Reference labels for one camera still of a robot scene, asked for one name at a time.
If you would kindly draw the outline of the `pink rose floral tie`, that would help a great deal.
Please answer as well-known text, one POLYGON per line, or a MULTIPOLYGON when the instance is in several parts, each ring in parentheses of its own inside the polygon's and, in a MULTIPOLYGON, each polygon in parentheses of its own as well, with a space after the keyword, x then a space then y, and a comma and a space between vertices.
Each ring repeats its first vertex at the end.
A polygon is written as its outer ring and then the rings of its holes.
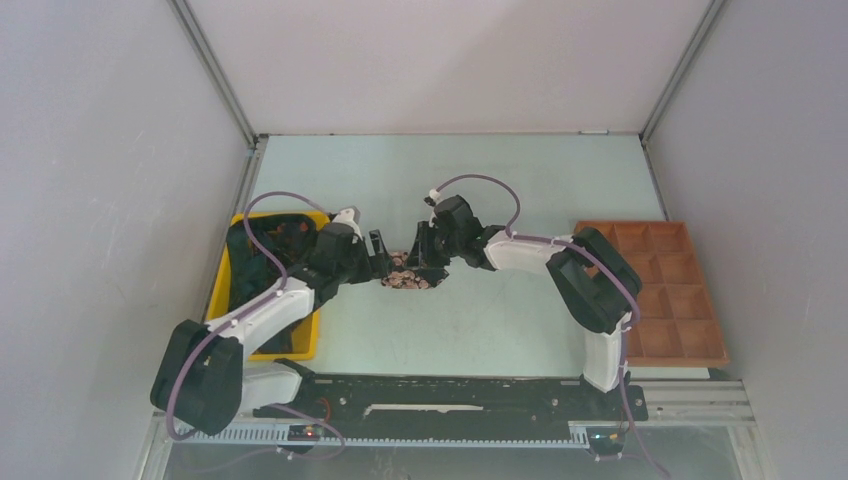
POLYGON ((390 253, 390 269, 381 279, 382 286, 396 290, 428 290, 438 287, 449 277, 444 268, 408 267, 405 263, 408 257, 407 251, 390 253))

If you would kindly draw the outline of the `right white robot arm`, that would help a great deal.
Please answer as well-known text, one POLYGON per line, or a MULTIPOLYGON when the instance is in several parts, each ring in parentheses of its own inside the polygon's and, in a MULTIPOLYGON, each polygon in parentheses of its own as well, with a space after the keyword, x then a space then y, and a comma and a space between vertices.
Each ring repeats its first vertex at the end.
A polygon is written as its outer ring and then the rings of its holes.
POLYGON ((546 238, 501 225, 447 227, 422 221, 403 266, 435 275, 454 258, 472 268, 549 277, 584 331, 582 378, 588 385, 581 392, 583 408, 606 418, 620 407, 618 386, 628 371, 625 336, 642 320, 637 298, 643 283, 604 234, 585 227, 575 235, 546 238))

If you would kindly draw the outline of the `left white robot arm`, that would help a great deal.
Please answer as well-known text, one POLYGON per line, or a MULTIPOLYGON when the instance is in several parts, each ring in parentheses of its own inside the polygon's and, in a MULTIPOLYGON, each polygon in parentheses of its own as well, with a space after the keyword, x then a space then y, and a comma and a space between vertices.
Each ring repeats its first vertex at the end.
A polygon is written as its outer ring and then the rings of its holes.
POLYGON ((223 431, 244 409, 278 402, 292 416, 316 403, 315 388, 291 367, 245 374, 249 357, 288 326, 334 298, 341 286, 380 279, 392 261, 378 230, 363 237, 350 222, 318 231, 301 262, 254 299, 209 323, 179 323, 150 392, 174 440, 223 431))

